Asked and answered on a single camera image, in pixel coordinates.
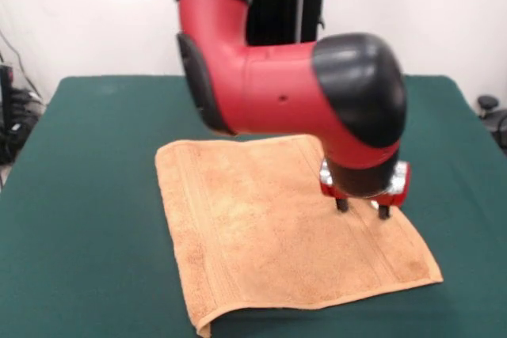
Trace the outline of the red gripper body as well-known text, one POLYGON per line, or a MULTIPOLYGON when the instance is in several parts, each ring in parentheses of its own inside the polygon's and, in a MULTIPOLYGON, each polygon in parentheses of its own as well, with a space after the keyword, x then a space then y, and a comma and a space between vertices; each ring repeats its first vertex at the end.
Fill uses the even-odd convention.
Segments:
MULTIPOLYGON (((387 189, 375 196, 366 198, 374 207, 388 205, 390 207, 401 207, 404 203, 410 186, 411 167, 407 161, 398 161, 395 170, 390 178, 387 189)), ((323 161, 319 170, 319 181, 321 192, 324 196, 333 199, 349 199, 349 195, 338 190, 334 186, 331 173, 326 161, 323 161)))

